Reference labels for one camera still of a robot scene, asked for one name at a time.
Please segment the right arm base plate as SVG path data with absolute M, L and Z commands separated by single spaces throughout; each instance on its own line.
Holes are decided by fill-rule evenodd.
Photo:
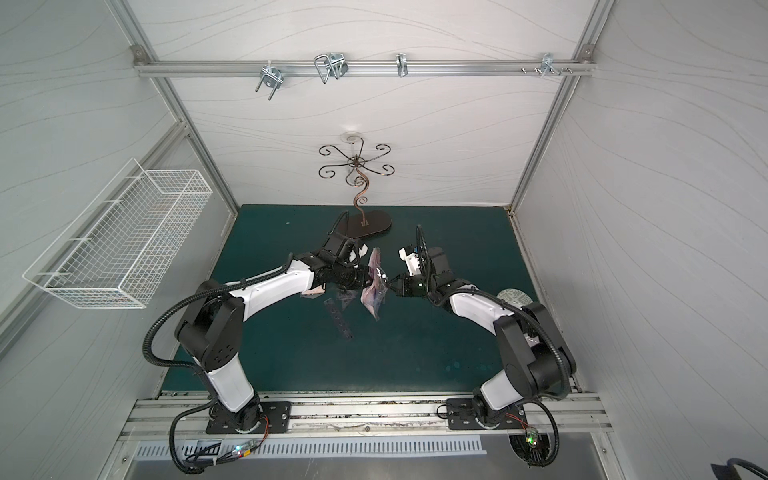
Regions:
M 514 405 L 493 410 L 481 397 L 449 398 L 436 408 L 435 414 L 446 421 L 451 431 L 515 430 L 528 427 L 523 410 L 516 409 Z

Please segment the pink package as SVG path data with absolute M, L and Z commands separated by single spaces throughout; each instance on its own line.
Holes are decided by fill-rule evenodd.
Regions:
M 368 261 L 370 283 L 363 288 L 360 301 L 366 310 L 378 321 L 379 310 L 388 292 L 388 277 L 381 267 L 381 250 L 375 247 Z

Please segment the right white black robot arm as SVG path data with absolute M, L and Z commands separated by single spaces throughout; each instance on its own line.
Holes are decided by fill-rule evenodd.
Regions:
M 396 295 L 422 297 L 496 339 L 501 371 L 476 389 L 471 401 L 480 425 L 494 428 L 510 407 L 570 394 L 576 363 L 544 305 L 516 306 L 457 277 L 438 247 L 407 246 L 399 257 L 406 272 L 390 282 Z

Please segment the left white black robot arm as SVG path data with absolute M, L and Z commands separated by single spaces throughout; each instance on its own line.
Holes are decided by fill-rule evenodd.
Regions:
M 251 430 L 260 416 L 257 393 L 240 362 L 244 323 L 256 313 L 289 297 L 336 285 L 360 290 L 371 283 L 363 259 L 367 246 L 340 233 L 328 235 L 325 244 L 295 256 L 268 272 L 238 282 L 207 281 L 175 329 L 175 337 L 202 371 L 203 383 L 214 405 Z

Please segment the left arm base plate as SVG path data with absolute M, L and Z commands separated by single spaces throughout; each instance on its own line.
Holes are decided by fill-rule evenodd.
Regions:
M 289 401 L 251 401 L 238 412 L 217 403 L 209 409 L 209 435 L 285 433 L 291 414 Z

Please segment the pink ruler set plastic bag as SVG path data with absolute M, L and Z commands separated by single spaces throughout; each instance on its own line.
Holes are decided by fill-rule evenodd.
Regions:
M 307 299 L 315 299 L 318 297 L 323 296 L 326 293 L 326 289 L 324 286 L 318 286 L 316 288 L 313 288 L 311 290 L 306 290 L 300 294 L 302 298 Z

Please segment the dark triangle set square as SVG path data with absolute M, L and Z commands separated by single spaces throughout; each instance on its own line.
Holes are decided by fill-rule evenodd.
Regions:
M 358 299 L 359 292 L 357 290 L 338 290 L 336 293 L 336 300 L 338 301 L 341 310 L 346 310 L 352 302 Z

